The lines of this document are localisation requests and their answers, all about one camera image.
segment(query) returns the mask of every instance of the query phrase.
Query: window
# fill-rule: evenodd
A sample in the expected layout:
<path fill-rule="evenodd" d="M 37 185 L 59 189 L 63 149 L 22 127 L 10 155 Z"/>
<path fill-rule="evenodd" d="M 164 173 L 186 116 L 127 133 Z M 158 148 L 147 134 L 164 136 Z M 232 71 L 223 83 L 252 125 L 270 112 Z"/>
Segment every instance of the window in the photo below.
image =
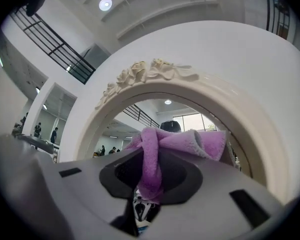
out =
<path fill-rule="evenodd" d="M 189 114 L 173 117 L 174 121 L 177 121 L 181 127 L 181 131 L 203 130 L 206 132 L 216 131 L 216 125 L 203 114 Z"/>

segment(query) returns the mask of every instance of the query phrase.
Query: gray plastic surface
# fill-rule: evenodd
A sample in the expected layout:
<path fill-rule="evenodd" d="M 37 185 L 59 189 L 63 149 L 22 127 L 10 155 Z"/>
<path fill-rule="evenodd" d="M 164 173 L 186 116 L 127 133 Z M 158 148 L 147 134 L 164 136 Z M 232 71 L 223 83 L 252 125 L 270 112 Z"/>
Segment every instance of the gray plastic surface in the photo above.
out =
<path fill-rule="evenodd" d="M 229 195 L 235 190 L 247 191 L 270 215 L 281 215 L 280 203 L 237 169 L 188 153 L 161 151 L 195 164 L 203 182 L 186 203 L 161 206 L 140 239 L 250 239 L 252 228 Z M 126 200 L 110 196 L 99 181 L 104 166 L 130 152 L 54 164 L 48 154 L 1 137 L 0 189 L 18 215 L 48 239 L 135 239 L 109 225 L 123 214 Z M 61 178 L 60 171 L 72 168 L 82 172 Z"/>

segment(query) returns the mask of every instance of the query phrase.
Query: white pillar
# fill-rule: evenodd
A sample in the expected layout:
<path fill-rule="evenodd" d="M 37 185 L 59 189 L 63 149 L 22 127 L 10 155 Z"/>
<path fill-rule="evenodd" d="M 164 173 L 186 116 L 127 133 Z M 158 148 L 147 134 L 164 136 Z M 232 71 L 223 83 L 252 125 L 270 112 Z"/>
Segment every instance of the white pillar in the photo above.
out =
<path fill-rule="evenodd" d="M 58 123 L 59 123 L 59 119 L 60 117 L 58 116 L 55 120 L 54 120 L 54 124 L 53 124 L 53 127 L 52 127 L 52 130 L 50 132 L 50 136 L 49 138 L 51 138 L 51 135 L 52 135 L 52 132 L 55 130 L 55 128 L 57 127 Z"/>
<path fill-rule="evenodd" d="M 40 92 L 35 97 L 23 126 L 22 133 L 24 135 L 33 134 L 35 130 L 36 122 L 38 120 L 39 113 L 44 103 L 46 102 L 50 92 L 54 88 L 54 86 L 55 86 L 55 81 L 53 81 L 51 78 L 48 78 L 48 80 L 42 86 Z"/>

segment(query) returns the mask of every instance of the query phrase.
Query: purple towel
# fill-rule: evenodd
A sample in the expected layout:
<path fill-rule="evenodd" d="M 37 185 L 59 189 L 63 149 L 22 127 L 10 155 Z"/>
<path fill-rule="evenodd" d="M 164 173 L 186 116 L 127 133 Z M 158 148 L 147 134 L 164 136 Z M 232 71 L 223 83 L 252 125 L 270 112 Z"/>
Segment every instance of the purple towel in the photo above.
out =
<path fill-rule="evenodd" d="M 162 175 L 158 165 L 158 149 L 168 148 L 219 161 L 226 144 L 225 131 L 196 131 L 174 133 L 147 127 L 134 136 L 125 149 L 143 148 L 142 177 L 138 184 L 146 200 L 159 203 Z"/>

